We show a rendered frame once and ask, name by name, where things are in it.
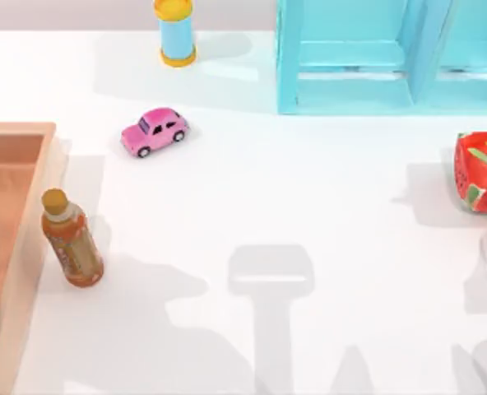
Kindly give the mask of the pink toy car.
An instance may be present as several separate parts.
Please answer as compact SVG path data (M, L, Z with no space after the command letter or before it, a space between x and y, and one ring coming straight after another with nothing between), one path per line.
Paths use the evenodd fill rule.
M120 141L132 156L145 158L154 151L181 142L189 130L188 121L174 109L156 108L125 128Z

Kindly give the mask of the light blue rack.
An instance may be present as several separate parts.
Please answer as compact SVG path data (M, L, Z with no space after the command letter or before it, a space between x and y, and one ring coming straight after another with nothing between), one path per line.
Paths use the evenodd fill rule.
M487 0L276 0L283 114L487 114Z

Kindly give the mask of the blue and yellow cylinder can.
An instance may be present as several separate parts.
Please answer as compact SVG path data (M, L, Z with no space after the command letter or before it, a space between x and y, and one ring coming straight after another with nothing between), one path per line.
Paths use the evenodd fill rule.
M160 54L171 67L186 67L197 56L192 32L192 0L154 0L160 29Z

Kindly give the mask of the orange drink bottle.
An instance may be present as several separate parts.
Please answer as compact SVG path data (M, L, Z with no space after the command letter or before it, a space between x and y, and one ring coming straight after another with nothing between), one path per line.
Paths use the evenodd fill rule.
M104 262L90 232L86 214L68 200L60 188L46 190L41 198L42 230L74 286L93 286L104 274Z

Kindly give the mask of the red watermelon-print plant pot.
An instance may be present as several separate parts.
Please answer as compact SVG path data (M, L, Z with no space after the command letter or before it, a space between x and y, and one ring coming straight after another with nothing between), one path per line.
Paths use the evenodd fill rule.
M471 211L487 213L487 132L458 135L454 180L466 206Z

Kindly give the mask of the salmon-coloured shallow box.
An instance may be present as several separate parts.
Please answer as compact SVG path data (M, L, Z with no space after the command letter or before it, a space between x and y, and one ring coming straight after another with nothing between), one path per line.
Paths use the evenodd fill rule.
M0 122L0 395L12 395L44 265L40 194L66 164L55 131Z

